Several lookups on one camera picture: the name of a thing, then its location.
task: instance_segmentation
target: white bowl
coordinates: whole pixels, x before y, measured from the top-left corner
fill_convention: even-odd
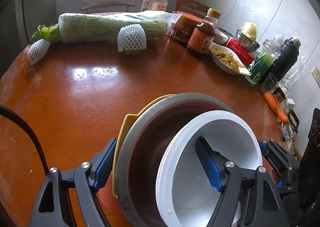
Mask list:
[[[258,141],[248,124],[226,111],[203,113],[184,126],[164,153],[156,179],[156,202],[168,227],[206,227],[220,193],[213,188],[196,154],[196,140],[242,168],[262,166]],[[232,227],[240,218],[240,203]]]
[[[239,59],[239,57],[237,56],[237,54],[224,46],[220,46],[218,44],[215,44],[214,42],[211,43],[210,48],[214,48],[217,50],[221,50],[225,53],[230,53],[233,58],[235,60],[237,60],[241,65],[243,65],[244,67],[239,67],[239,72],[234,70],[233,68],[229,67],[228,65],[226,65],[224,62],[222,62],[211,50],[210,50],[210,55],[211,58],[213,59],[213,61],[220,67],[222,68],[224,71],[228,72],[229,74],[234,74],[234,75],[251,75],[250,71],[245,67],[245,65],[241,62],[241,60]]]
[[[219,31],[218,29],[214,29],[216,35],[213,39],[213,42],[219,45],[225,45],[227,41],[229,40],[229,37],[224,34],[222,31]]]

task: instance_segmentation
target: metal screw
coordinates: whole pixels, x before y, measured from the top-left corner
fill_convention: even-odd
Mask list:
[[[90,166],[90,163],[89,163],[89,162],[83,162],[83,163],[81,164],[81,167],[84,168],[84,169],[88,168],[89,166]]]
[[[266,168],[265,167],[259,167],[259,171],[261,172],[261,173],[266,173]]]
[[[53,168],[50,168],[49,172],[53,174],[53,173],[56,173],[57,170],[58,169],[56,167],[53,167]]]
[[[235,164],[232,161],[227,161],[226,166],[229,168],[233,168],[235,166]]]

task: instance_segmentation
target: chair backrest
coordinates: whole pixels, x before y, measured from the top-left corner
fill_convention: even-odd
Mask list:
[[[193,10],[197,10],[198,12],[201,12],[204,15],[201,15],[201,14],[193,12],[189,9],[183,8],[184,6],[191,8]],[[177,4],[176,4],[176,11],[186,12],[186,13],[192,14],[196,17],[199,17],[201,19],[203,19],[205,17],[205,15],[208,12],[208,9],[209,9],[208,6],[205,6],[205,5],[203,5],[197,1],[194,1],[194,0],[177,0]]]
[[[126,12],[129,11],[129,7],[136,7],[135,4],[120,2],[115,0],[108,0],[108,1],[101,1],[95,4],[88,5],[86,7],[81,8],[80,11],[82,12],[86,11],[86,14],[88,14],[89,10],[93,8],[104,8],[104,7],[113,7],[113,6],[127,6]]]

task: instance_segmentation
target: electrical outlet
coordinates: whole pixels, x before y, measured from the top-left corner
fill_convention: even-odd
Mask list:
[[[320,87],[320,71],[317,66],[313,69],[312,75],[318,83],[318,86]]]

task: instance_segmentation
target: round table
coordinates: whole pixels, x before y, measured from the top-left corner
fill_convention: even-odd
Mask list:
[[[133,56],[118,53],[116,44],[57,43],[43,60],[30,65],[27,51],[28,47],[2,77],[0,103],[31,126],[49,168],[74,169],[89,161],[118,136],[126,114],[138,113],[166,94],[211,95],[243,118],[258,139],[281,140],[277,118],[258,86],[223,71],[209,56],[192,57],[167,36]],[[17,227],[28,226],[43,180],[33,143],[1,117],[0,201]],[[72,189],[70,196],[77,225],[85,226]],[[106,208],[104,212],[113,227],[131,226],[123,214]]]

